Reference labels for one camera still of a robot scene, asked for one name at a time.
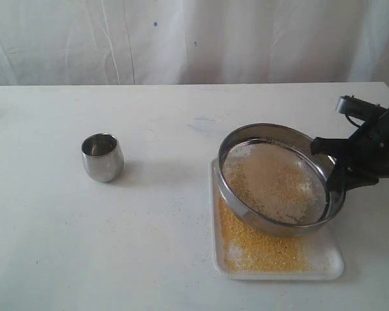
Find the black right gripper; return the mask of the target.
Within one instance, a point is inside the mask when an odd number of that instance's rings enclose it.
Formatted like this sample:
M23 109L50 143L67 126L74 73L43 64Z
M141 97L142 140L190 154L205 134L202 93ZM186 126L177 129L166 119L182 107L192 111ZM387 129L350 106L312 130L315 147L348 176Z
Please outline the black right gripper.
M347 139L316 137L310 150L312 155L338 157L326 181L329 192L347 192L389 178L389 125L359 129Z

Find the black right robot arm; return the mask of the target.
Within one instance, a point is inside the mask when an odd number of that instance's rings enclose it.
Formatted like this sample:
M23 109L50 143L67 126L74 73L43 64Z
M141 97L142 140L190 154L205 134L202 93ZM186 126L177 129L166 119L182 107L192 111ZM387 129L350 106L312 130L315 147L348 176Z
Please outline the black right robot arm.
M316 137L312 140L311 154L323 154L335 160L327 189L346 192L389 178L389 107L345 95L340 97L336 111L349 122L356 118L363 123L347 139Z

